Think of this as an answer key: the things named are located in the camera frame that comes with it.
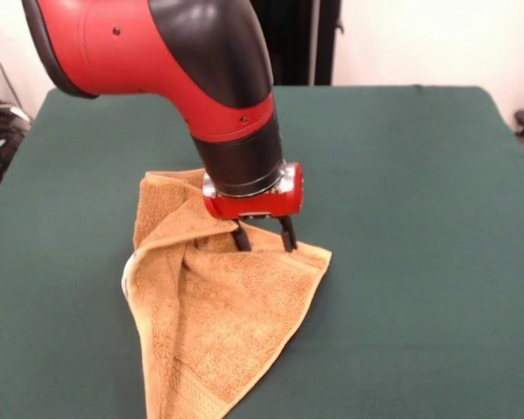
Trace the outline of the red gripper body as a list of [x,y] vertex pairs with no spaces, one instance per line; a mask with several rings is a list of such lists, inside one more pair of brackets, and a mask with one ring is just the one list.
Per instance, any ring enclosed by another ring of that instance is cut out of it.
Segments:
[[217,192],[213,181],[203,175],[203,202],[215,218],[236,220],[249,216],[280,218],[300,212],[304,200],[304,175],[298,162],[286,163],[278,181],[268,190],[243,197],[224,196]]

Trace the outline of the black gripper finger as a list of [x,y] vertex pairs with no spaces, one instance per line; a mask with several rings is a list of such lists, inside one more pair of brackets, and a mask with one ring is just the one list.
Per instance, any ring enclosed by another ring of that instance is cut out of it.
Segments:
[[297,238],[293,227],[292,218],[283,216],[279,218],[281,238],[286,252],[293,252],[298,248]]
[[234,243],[239,251],[251,251],[252,246],[248,235],[239,220],[234,220],[236,229],[231,233]]

